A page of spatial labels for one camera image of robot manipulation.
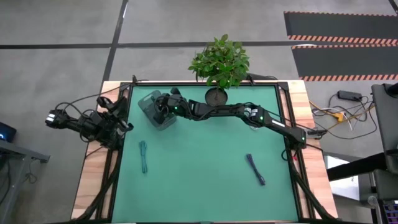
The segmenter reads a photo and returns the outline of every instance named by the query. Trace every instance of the teal rope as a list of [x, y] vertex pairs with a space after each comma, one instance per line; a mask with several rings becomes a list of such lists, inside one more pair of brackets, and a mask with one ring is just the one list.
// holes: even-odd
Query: teal rope
[[147, 160], [146, 160], [147, 143], [145, 141], [139, 142], [139, 149], [141, 151], [142, 173], [145, 174], [146, 172], [148, 172]]

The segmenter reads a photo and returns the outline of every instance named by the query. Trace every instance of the hazard stripe tape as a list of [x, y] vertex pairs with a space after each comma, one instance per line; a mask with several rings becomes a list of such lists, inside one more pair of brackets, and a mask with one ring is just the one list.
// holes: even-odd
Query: hazard stripe tape
[[316, 35], [288, 35], [290, 40], [317, 40], [354, 44], [390, 44], [397, 45], [398, 39], [359, 38], [359, 37], [325, 37]]
[[398, 74], [379, 75], [317, 75], [299, 77], [306, 82], [322, 81], [361, 81], [361, 80], [398, 80]]
[[355, 47], [397, 47], [392, 44], [345, 44], [345, 45], [295, 45], [292, 49], [325, 49], [325, 48], [355, 48]]
[[382, 14], [284, 11], [284, 14], [286, 14], [286, 13], [324, 14], [324, 15], [344, 15], [344, 16], [381, 16], [381, 17], [397, 17], [396, 15], [382, 15]]

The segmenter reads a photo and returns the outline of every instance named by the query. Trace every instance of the green leaves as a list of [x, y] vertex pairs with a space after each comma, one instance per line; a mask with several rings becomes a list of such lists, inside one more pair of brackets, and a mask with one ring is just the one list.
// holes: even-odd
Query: green leaves
[[235, 47], [236, 49], [241, 48], [241, 47], [242, 47], [242, 42], [235, 42], [234, 47]]
[[195, 73], [196, 80], [208, 78], [207, 85], [216, 81], [222, 89], [239, 86], [250, 66], [245, 53], [242, 42], [233, 43], [224, 34], [220, 40], [215, 37], [214, 42], [208, 43], [202, 53], [195, 53], [188, 70]]
[[226, 41], [226, 39], [228, 39], [228, 34], [224, 34], [222, 37], [221, 37], [221, 41]]
[[211, 86], [211, 82], [213, 81], [212, 77], [209, 77], [206, 81], [206, 85]]

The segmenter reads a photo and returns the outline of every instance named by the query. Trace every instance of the dark blue rope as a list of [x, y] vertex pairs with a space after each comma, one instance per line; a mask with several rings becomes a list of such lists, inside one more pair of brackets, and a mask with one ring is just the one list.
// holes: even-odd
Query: dark blue rope
[[254, 161], [253, 158], [251, 156], [251, 154], [246, 154], [246, 157], [250, 163], [250, 166], [253, 168], [254, 173], [256, 174], [257, 178], [259, 179], [259, 182], [261, 185], [265, 185], [266, 184], [266, 180], [264, 180], [264, 178], [262, 177], [262, 175], [259, 173], [259, 171], [256, 168], [256, 165], [254, 165]]

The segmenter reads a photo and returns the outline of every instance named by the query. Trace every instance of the gray floor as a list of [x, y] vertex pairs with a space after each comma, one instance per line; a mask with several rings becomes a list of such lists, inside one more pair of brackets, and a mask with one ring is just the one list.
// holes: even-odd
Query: gray floor
[[[0, 44], [77, 44], [111, 42], [121, 0], [0, 1]], [[387, 0], [130, 0], [120, 42], [209, 41], [228, 33], [233, 40], [287, 40], [283, 11], [390, 14]], [[150, 80], [193, 80], [187, 67], [201, 48], [118, 49], [110, 80], [133, 74]], [[298, 79], [289, 47], [248, 47], [251, 72]], [[25, 184], [13, 223], [48, 223], [70, 218], [85, 144], [67, 130], [46, 128], [44, 119], [57, 103], [99, 92], [108, 49], [0, 50], [0, 120], [18, 129], [16, 144], [51, 154], [47, 165], [32, 165], [39, 176]], [[369, 95], [379, 81], [306, 83], [309, 98], [326, 106], [338, 90]], [[333, 100], [333, 104], [352, 103]], [[95, 99], [78, 104], [95, 106]], [[333, 118], [317, 118], [329, 127]], [[347, 124], [339, 136], [372, 130], [369, 119], [354, 131]], [[381, 151], [378, 131], [352, 141], [325, 136], [329, 152], [368, 156]], [[367, 208], [336, 199], [344, 220], [370, 222]]]

